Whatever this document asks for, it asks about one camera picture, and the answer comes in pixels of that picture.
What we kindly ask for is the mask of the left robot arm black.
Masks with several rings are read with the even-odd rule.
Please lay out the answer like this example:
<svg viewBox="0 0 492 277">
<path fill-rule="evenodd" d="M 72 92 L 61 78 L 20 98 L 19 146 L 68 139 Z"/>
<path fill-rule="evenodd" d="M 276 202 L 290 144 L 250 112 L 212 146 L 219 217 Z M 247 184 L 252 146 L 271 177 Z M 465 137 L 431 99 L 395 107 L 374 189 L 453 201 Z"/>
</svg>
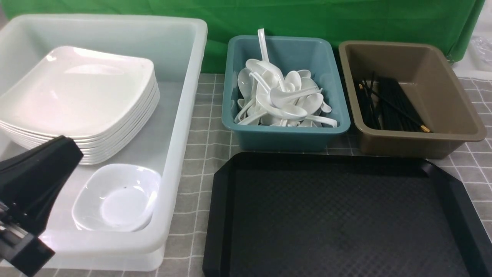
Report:
<svg viewBox="0 0 492 277">
<path fill-rule="evenodd" d="M 40 235 L 51 210 L 83 153 L 63 135 L 1 162 L 1 260 L 27 277 L 54 256 Z"/>
</svg>

